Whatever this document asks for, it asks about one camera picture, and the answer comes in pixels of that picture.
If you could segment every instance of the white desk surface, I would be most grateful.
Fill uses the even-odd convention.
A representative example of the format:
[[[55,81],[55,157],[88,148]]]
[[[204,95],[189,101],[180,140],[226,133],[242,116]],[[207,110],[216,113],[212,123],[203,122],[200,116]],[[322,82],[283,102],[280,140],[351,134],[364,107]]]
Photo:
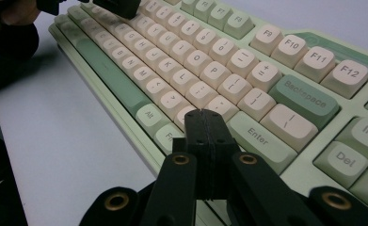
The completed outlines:
[[[285,29],[309,28],[368,51],[368,0],[224,0]],[[77,4],[60,4],[60,13]],[[154,176],[96,101],[48,32],[27,77],[0,91],[0,123],[29,225],[77,225],[113,186],[136,190]]]

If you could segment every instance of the dark object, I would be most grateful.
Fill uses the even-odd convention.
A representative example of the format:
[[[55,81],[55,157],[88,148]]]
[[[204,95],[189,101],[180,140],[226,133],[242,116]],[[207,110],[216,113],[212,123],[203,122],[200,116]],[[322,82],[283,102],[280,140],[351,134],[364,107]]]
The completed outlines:
[[[65,0],[37,0],[37,8],[41,11],[58,15],[58,5]],[[94,0],[94,4],[105,8],[125,19],[133,19],[136,16],[140,0]]]
[[[296,194],[259,155],[240,152],[217,113],[188,112],[185,131],[186,138],[174,138],[154,185],[138,194],[118,187],[126,200],[116,202],[121,208],[107,208],[116,190],[106,191],[81,225],[195,225],[195,201],[210,199],[227,200],[232,226],[368,225],[368,207],[342,190],[319,187],[309,198]]]

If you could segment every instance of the screw hole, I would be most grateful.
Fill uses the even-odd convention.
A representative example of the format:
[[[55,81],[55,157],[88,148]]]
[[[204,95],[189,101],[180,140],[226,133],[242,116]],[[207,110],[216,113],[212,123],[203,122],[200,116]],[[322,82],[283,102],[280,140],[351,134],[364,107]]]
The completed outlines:
[[[338,193],[325,192],[322,194],[322,200],[336,209],[347,210],[351,208],[351,202]]]
[[[110,211],[117,211],[123,209],[129,202],[129,197],[126,193],[117,192],[104,201],[104,206]]]
[[[251,154],[242,154],[239,157],[240,161],[244,164],[253,165],[257,163],[257,158]]]
[[[177,165],[184,165],[189,162],[189,158],[185,155],[176,155],[172,158],[172,161]]]

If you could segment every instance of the keyboard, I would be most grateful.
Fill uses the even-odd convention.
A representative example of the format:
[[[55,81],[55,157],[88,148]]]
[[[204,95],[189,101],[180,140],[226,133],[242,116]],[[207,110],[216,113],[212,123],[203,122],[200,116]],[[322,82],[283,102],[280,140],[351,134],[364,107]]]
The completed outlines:
[[[85,3],[49,30],[154,171],[205,108],[294,191],[339,187],[368,206],[367,52],[217,0],[142,0],[132,20]],[[225,205],[198,201],[197,225],[229,225]]]

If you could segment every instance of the function key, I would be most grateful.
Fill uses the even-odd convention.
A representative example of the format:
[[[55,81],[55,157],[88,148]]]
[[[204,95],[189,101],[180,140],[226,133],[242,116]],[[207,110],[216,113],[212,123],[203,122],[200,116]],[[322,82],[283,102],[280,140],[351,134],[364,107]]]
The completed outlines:
[[[350,99],[368,80],[368,68],[353,61],[343,60],[328,76],[322,80],[321,85]]]
[[[257,32],[250,46],[267,56],[271,56],[272,51],[281,40],[283,40],[283,34],[280,29],[274,25],[266,24]]]
[[[335,66],[334,54],[315,46],[295,65],[295,71],[319,83]]]
[[[224,25],[233,14],[233,11],[227,5],[220,3],[211,11],[208,19],[208,24],[216,27],[219,30],[224,29]]]
[[[228,35],[240,40],[251,29],[253,29],[254,23],[250,17],[242,11],[235,11],[233,15],[228,19],[228,22],[224,26],[224,32]]]
[[[183,0],[181,2],[181,10],[193,15],[193,11],[199,0]]]
[[[207,23],[211,10],[216,6],[214,0],[199,0],[193,11],[193,15]]]
[[[294,35],[288,35],[275,48],[271,57],[293,69],[307,51],[305,40]]]

